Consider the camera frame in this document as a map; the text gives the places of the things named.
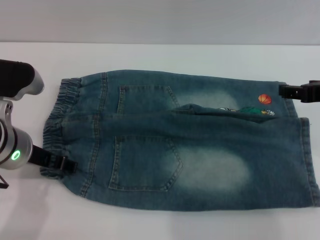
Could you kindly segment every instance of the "gray wall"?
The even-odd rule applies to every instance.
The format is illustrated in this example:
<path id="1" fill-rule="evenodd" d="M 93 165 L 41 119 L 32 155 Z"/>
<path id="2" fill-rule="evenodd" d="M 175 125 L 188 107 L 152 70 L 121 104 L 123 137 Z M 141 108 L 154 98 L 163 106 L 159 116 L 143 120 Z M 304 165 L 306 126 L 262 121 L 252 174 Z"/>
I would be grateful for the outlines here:
<path id="1" fill-rule="evenodd" d="M 320 0 L 0 0 L 0 41 L 320 44 Z"/>

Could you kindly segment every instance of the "orange basketball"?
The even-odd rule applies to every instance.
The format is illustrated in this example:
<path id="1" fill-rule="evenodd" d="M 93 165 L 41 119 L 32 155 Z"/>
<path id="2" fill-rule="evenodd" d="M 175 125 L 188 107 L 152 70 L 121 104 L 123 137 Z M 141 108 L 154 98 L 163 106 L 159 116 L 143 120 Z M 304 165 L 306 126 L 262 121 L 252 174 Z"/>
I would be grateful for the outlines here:
<path id="1" fill-rule="evenodd" d="M 261 94 L 258 99 L 259 99 L 259 102 L 262 104 L 270 104 L 271 103 L 271 97 L 267 94 Z"/>

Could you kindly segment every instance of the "seam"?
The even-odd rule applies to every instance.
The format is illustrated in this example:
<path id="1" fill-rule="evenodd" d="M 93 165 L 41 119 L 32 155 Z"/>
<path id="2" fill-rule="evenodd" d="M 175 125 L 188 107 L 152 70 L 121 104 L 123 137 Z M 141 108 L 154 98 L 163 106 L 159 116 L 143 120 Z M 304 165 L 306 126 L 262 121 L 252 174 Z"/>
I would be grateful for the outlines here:
<path id="1" fill-rule="evenodd" d="M 98 107 L 98 113 L 93 117 L 93 128 L 94 128 L 94 138 L 95 138 L 95 143 L 91 155 L 91 160 L 89 162 L 89 173 L 88 173 L 88 178 L 86 181 L 83 183 L 81 190 L 80 190 L 80 196 L 86 197 L 88 193 L 89 187 L 92 185 L 93 178 L 94 178 L 94 171 L 95 171 L 95 164 L 99 152 L 99 147 L 100 147 L 100 117 L 101 117 L 101 112 L 104 109 L 105 106 L 105 100 L 107 96 L 107 75 L 106 73 L 102 73 L 103 76 L 101 78 L 101 95 L 100 95 L 100 102 L 99 102 L 99 107 Z"/>
<path id="2" fill-rule="evenodd" d="M 320 207 L 320 191 L 316 182 L 314 167 L 312 163 L 309 120 L 307 118 L 300 118 L 300 124 L 303 159 L 307 173 L 307 181 L 310 188 L 311 201 L 314 207 Z"/>
<path id="3" fill-rule="evenodd" d="M 70 109 L 69 109 L 69 111 L 68 111 L 69 113 L 72 112 L 72 110 L 74 109 L 74 107 L 75 107 L 75 105 L 76 105 L 76 103 L 77 103 L 77 101 L 78 101 L 79 93 L 80 93 L 80 88 L 81 88 L 81 82 L 82 82 L 82 78 L 80 78 L 79 86 L 78 86 L 78 88 L 76 89 L 76 95 L 75 95 L 76 101 L 74 101 L 74 103 L 71 105 L 71 107 L 70 107 Z M 66 92 L 67 92 L 67 94 L 70 93 L 70 88 L 67 89 Z"/>
<path id="4" fill-rule="evenodd" d="M 124 113 L 124 103 L 125 103 L 125 88 L 123 86 L 119 87 L 119 102 L 116 113 L 123 114 Z"/>
<path id="5" fill-rule="evenodd" d="M 115 137 L 115 147 L 114 147 L 114 162 L 111 173 L 111 183 L 118 183 L 118 169 L 119 169 L 119 159 L 121 157 L 121 137 Z"/>
<path id="6" fill-rule="evenodd" d="M 150 117 L 150 116 L 156 116 L 155 114 L 188 114 L 188 115 L 194 115 L 195 111 L 194 109 L 169 109 L 169 110 L 162 110 L 158 111 L 157 113 L 151 112 L 151 113 L 142 113 L 142 114 L 114 114 L 114 113 L 106 113 L 101 114 L 100 119 L 123 119 L 123 118 L 141 118 L 141 117 Z M 95 114 L 88 114 L 88 115 L 79 115 L 79 116 L 68 116 L 63 120 L 65 123 L 72 123 L 72 122 L 83 122 L 83 121 L 90 121 Z"/>
<path id="7" fill-rule="evenodd" d="M 178 103 L 178 100 L 177 100 L 176 96 L 175 96 L 174 93 L 172 92 L 171 87 L 170 87 L 170 86 L 167 86 L 167 87 L 166 87 L 166 90 L 167 90 L 168 94 L 170 95 L 171 100 L 173 101 L 173 103 L 175 104 L 175 106 L 176 106 L 177 108 L 180 107 L 180 104 Z"/>
<path id="8" fill-rule="evenodd" d="M 295 111 L 295 105 L 292 99 L 283 98 L 283 101 L 289 117 L 296 118 L 298 115 Z"/>
<path id="9" fill-rule="evenodd" d="M 300 144 L 301 144 L 301 148 L 302 148 L 301 149 L 302 150 L 302 158 L 303 158 L 303 163 L 304 163 L 304 169 L 306 171 L 307 182 L 308 182 L 308 187 L 309 187 L 309 191 L 310 191 L 310 197 L 311 197 L 312 205 L 314 206 L 315 202 L 314 202 L 312 189 L 311 189 L 311 185 L 310 185 L 310 176 L 309 176 L 309 171 L 308 171 L 308 168 L 307 168 L 306 156 L 305 156 L 306 149 L 305 149 L 305 144 L 304 144 L 304 141 L 303 141 L 303 128 L 304 128 L 303 120 L 300 119 L 299 123 L 300 123 Z"/>

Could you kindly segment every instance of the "back pocket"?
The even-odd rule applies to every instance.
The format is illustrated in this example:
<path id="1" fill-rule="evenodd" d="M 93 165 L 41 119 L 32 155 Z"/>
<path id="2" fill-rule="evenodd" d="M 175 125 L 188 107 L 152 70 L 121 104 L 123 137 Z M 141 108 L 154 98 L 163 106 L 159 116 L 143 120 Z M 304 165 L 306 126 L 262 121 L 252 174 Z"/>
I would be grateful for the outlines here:
<path id="1" fill-rule="evenodd" d="M 169 86 L 120 86 L 117 114 L 145 114 L 179 107 Z"/>
<path id="2" fill-rule="evenodd" d="M 123 191 L 167 191 L 182 167 L 183 163 L 170 138 L 116 137 L 109 188 Z"/>

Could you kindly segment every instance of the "embroidered patch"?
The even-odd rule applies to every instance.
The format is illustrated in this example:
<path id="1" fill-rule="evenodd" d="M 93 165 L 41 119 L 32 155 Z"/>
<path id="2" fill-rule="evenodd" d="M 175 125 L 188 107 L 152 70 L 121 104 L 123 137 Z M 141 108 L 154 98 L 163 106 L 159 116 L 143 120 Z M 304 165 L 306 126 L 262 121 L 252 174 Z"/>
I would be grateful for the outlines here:
<path id="1" fill-rule="evenodd" d="M 254 106 L 243 107 L 239 110 L 234 110 L 227 107 L 220 107 L 218 109 L 230 111 L 230 112 L 239 112 L 239 113 L 262 114 L 262 115 L 269 115 L 269 116 L 275 115 L 275 113 L 269 109 L 260 109 Z"/>
<path id="2" fill-rule="evenodd" d="M 271 97 L 267 94 L 261 94 L 258 99 L 262 104 L 270 104 L 272 102 Z"/>

